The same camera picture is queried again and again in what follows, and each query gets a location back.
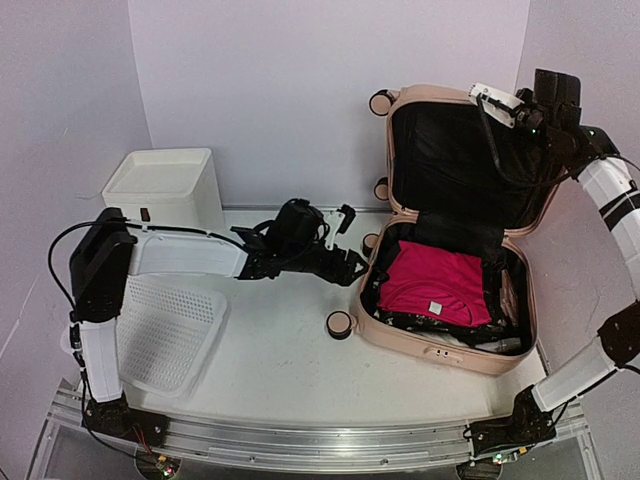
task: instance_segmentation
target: clothing label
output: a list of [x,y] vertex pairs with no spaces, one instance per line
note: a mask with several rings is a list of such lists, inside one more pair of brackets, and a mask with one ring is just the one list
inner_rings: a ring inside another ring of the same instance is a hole
[[442,305],[436,302],[431,302],[429,304],[429,311],[431,313],[435,313],[436,315],[440,315],[442,313]]

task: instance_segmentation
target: black fabric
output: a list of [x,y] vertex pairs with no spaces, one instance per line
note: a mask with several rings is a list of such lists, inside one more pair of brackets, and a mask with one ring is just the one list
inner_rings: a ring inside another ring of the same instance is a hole
[[492,260],[500,250],[504,230],[453,214],[423,212],[414,235],[423,245]]
[[[536,135],[494,120],[491,126],[510,178],[536,183],[562,171],[560,161],[547,160]],[[542,211],[551,187],[522,189],[500,178],[475,106],[410,103],[393,114],[392,129],[392,191],[403,206],[502,229],[526,227]]]

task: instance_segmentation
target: metal frame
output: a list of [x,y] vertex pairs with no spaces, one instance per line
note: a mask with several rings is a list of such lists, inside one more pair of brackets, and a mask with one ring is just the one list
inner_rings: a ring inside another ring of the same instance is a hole
[[[171,415],[158,453],[198,462],[278,472],[379,473],[424,470],[473,459],[467,421],[400,426],[300,427]],[[28,479],[42,479],[61,427],[82,431],[80,395],[61,385],[47,415]],[[579,403],[558,423],[557,438],[577,438],[589,480],[602,478]],[[135,445],[111,437],[114,444]]]

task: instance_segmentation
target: white table surface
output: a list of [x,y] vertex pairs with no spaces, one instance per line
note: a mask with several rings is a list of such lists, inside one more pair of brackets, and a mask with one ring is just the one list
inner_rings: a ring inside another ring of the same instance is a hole
[[[275,211],[229,211],[228,226],[252,227]],[[359,251],[388,214],[359,213],[338,245]],[[431,423],[506,414],[514,395],[544,377],[534,351],[500,377],[429,364],[352,334],[333,340],[325,320],[349,309],[344,288],[284,272],[275,280],[176,277],[225,295],[228,322],[188,397],[166,399],[125,386],[132,406],[166,413],[283,424]]]

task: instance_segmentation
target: suitcase wheel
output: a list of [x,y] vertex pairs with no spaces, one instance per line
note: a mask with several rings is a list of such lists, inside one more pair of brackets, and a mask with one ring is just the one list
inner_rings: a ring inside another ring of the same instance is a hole
[[369,110],[378,117],[385,117],[395,101],[389,90],[377,91],[369,99]]
[[335,340],[344,340],[351,335],[353,320],[351,315],[342,310],[333,312],[327,317],[327,332]]
[[371,256],[371,252],[378,243],[378,234],[377,233],[368,233],[362,239],[362,254],[369,258]]
[[389,179],[387,177],[382,177],[376,183],[376,186],[373,189],[373,194],[378,200],[386,202],[389,200]]

